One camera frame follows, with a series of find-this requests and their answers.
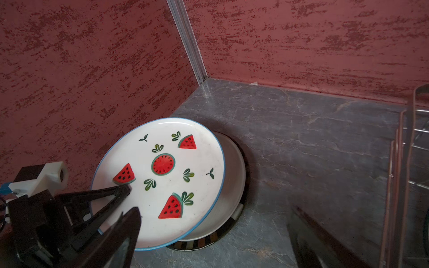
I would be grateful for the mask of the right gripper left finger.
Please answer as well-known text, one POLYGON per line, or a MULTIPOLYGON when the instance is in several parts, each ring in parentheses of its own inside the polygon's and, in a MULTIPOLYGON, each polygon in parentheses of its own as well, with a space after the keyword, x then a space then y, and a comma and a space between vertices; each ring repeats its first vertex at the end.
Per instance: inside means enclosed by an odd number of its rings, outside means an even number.
POLYGON ((65 268, 129 268, 141 228, 137 207, 120 215, 118 221, 82 253, 66 262, 65 268))

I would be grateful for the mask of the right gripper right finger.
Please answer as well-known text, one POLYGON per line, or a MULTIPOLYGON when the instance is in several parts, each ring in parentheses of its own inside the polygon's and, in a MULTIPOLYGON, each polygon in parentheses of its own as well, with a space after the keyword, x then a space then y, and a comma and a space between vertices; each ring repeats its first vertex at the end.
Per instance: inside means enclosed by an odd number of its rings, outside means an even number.
POLYGON ((297 206, 287 224, 299 268, 367 268, 369 265, 297 206))

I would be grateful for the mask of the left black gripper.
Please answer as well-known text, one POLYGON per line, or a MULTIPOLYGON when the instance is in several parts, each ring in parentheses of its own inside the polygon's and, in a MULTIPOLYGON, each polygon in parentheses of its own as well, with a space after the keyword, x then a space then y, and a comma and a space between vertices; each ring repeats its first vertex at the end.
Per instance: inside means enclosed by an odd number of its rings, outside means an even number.
POLYGON ((61 260, 60 247, 71 232, 75 235, 86 230, 94 233, 130 193, 128 185, 117 185, 60 194, 56 198, 45 190, 31 197, 24 195, 10 201, 7 206, 18 259, 25 265, 58 264, 61 260), (113 199, 85 221, 83 217, 91 202, 106 197, 113 199))

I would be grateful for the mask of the white watermelon pattern plate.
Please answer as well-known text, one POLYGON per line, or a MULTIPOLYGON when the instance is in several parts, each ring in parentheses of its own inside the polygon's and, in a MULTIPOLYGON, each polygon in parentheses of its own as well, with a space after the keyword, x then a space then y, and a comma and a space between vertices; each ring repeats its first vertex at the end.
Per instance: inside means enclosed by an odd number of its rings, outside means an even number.
POLYGON ((141 217, 136 249, 169 246, 206 219, 220 197, 225 172, 222 146, 206 126, 185 118, 139 126, 108 150, 93 176, 93 190, 120 184, 131 189, 98 230, 106 232, 136 207, 141 217))

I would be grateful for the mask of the dark striped rim cream plate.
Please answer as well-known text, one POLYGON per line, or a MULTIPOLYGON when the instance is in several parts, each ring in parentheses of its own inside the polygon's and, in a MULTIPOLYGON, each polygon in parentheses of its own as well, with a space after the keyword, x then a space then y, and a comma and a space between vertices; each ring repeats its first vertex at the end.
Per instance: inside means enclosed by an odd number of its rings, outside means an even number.
POLYGON ((240 200, 240 205, 242 205, 242 208, 240 208, 240 207, 237 208, 237 210, 235 211, 235 215, 232 217, 232 219, 228 220, 227 223, 225 224, 225 226, 221 227, 218 231, 215 231, 213 234, 208 235, 202 239, 197 239, 195 241, 182 242, 181 240, 179 240, 176 243, 169 245, 167 248, 169 248, 171 250, 175 250, 175 251, 195 251, 195 250, 204 249, 204 248, 218 242, 220 239, 222 239, 223 236, 225 236, 233 228, 235 223, 238 221, 239 217, 242 214, 242 211, 244 210, 246 198, 248 196, 249 185, 250 185, 250 170, 249 170, 247 158, 246 158, 242 148, 239 146, 238 143, 236 143, 236 144, 238 145, 240 151, 243 154, 243 157, 245 160, 245 168, 246 168, 245 189, 244 189, 242 198, 240 200))

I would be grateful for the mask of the white ribbed plate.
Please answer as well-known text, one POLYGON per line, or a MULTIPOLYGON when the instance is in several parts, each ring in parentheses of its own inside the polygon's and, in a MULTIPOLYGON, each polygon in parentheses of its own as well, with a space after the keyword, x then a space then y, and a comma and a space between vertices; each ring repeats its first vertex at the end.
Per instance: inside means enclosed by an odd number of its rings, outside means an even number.
POLYGON ((242 198, 246 183, 245 160, 238 145, 228 136, 214 133, 219 140, 226 160, 226 174, 223 188, 214 208, 204 221, 193 230, 182 242, 202 239, 221 227, 235 215, 237 208, 242 208, 242 198))

